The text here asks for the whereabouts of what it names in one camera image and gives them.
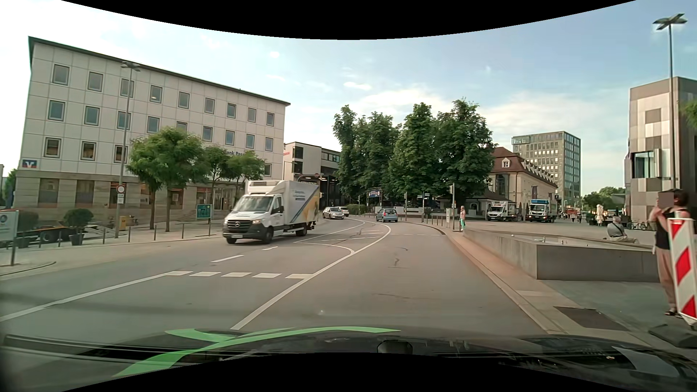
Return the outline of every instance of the person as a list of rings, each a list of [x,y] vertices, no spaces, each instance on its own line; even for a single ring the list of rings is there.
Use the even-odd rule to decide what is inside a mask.
[[[670,227],[668,226],[669,218],[689,218],[685,206],[688,202],[688,193],[682,189],[673,189],[673,206],[667,209],[658,207],[658,199],[651,214],[649,214],[649,222],[656,223],[656,260],[658,262],[658,276],[663,290],[666,292],[668,299],[668,310],[664,313],[666,316],[677,315],[677,304],[675,302],[675,283],[673,281],[673,260],[671,257],[671,243],[668,240]]]
[[[613,216],[612,222],[608,225],[608,236],[610,241],[635,243],[636,239],[627,236],[625,228],[622,226],[622,218]]]
[[[465,231],[465,206],[460,206],[460,231]]]

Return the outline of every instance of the red and white barrier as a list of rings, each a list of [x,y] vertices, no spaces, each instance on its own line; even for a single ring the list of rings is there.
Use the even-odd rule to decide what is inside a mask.
[[[697,324],[697,266],[693,220],[669,218],[668,226],[671,229],[668,239],[671,244],[677,311],[688,324]]]

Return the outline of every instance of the truck windshield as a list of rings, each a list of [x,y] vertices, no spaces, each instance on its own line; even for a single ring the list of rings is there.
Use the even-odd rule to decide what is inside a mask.
[[[232,211],[268,211],[272,196],[244,196],[232,208]]]

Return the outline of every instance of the black tank top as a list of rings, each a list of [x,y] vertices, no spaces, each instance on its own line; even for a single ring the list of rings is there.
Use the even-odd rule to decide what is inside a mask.
[[[677,209],[673,212],[663,212],[663,216],[668,218],[675,218],[675,213],[678,211],[687,211],[686,209]],[[656,248],[671,249],[671,243],[668,241],[668,232],[663,229],[661,223],[656,221]]]

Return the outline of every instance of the woman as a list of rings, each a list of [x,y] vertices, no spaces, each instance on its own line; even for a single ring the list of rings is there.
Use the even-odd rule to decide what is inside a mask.
[[[460,206],[460,231],[465,231],[465,206]]]
[[[687,205],[688,194],[682,189],[673,189],[673,206],[661,210],[656,206],[651,210],[649,222],[656,222],[656,259],[658,261],[658,276],[663,290],[666,291],[668,298],[668,311],[666,316],[677,315],[677,305],[675,303],[675,283],[673,281],[673,260],[671,258],[671,243],[668,240],[670,227],[669,218],[689,218],[685,206]]]

